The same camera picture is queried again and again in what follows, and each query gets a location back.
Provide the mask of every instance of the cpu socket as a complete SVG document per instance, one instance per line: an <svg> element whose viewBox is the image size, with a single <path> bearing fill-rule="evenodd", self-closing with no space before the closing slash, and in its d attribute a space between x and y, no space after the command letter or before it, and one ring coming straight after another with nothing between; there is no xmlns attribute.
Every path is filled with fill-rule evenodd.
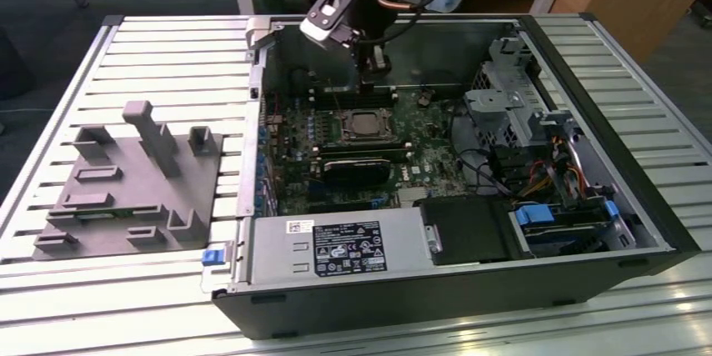
<svg viewBox="0 0 712 356"><path fill-rule="evenodd" d="M392 142L391 113L385 109L349 110L341 116L341 139L347 142Z"/></svg>

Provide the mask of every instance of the blue latch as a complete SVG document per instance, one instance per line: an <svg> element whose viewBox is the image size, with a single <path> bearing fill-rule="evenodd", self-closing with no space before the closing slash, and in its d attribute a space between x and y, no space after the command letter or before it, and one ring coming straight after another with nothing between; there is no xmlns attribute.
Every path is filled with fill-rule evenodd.
<svg viewBox="0 0 712 356"><path fill-rule="evenodd" d="M203 265L219 266L225 264L225 250L224 249L205 249L203 252Z"/></svg>
<svg viewBox="0 0 712 356"><path fill-rule="evenodd" d="M615 205L612 200L605 201L605 209L608 211L608 215L611 216L611 221L616 220L621 215L621 212L619 212L619 207Z"/></svg>
<svg viewBox="0 0 712 356"><path fill-rule="evenodd" d="M267 128L260 127L257 130L257 142L260 145L267 145Z"/></svg>
<svg viewBox="0 0 712 356"><path fill-rule="evenodd" d="M381 205L383 203L387 202L387 200L388 200L388 199L385 199L385 198L375 198L375 199L371 201L371 208L372 208L373 210L377 209L377 208L380 207L380 205Z"/></svg>
<svg viewBox="0 0 712 356"><path fill-rule="evenodd" d="M520 225L552 223L555 216L547 204L525 204L513 212Z"/></svg>

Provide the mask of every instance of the floor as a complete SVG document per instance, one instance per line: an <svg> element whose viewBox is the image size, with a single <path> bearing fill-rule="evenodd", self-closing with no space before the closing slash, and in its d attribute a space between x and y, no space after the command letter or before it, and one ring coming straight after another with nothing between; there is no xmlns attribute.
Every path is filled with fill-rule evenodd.
<svg viewBox="0 0 712 356"><path fill-rule="evenodd" d="M35 74L37 87L0 101L0 201L24 165L105 15L235 14L235 0L0 0L0 27ZM712 30L684 18L643 66L708 138L712 138L709 59Z"/></svg>

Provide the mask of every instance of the aluminum slotted table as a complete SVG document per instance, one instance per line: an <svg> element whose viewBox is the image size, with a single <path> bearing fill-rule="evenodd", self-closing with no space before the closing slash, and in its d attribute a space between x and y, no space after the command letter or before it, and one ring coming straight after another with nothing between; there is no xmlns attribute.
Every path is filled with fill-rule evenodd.
<svg viewBox="0 0 712 356"><path fill-rule="evenodd" d="M0 354L645 354L712 346L712 151L615 44L577 15L537 18L703 253L584 304L253 342L211 303L201 251L33 262L32 243L77 157L79 127L124 124L149 100L176 134L225 135L211 241L235 238L249 98L247 16L107 19L0 208ZM541 81L564 108L553 84Z"/></svg>

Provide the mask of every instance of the circuit board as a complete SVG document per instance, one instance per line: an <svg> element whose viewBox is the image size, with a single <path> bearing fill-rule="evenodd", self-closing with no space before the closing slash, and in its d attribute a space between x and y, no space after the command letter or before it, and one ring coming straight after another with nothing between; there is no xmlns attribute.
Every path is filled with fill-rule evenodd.
<svg viewBox="0 0 712 356"><path fill-rule="evenodd" d="M296 98L285 112L272 116L269 131L280 215L407 207L416 199L400 199L399 193L424 198L467 192L447 136L451 114L445 104L419 105L417 88L397 90L397 94L399 101L392 108L368 111L388 120L387 130L379 133L380 138L388 138L384 142L397 138L408 143L407 160L391 163L388 179L377 186L328 188L311 174L312 148L348 142L344 129L348 113L357 118L367 112L315 111L303 98Z"/></svg>

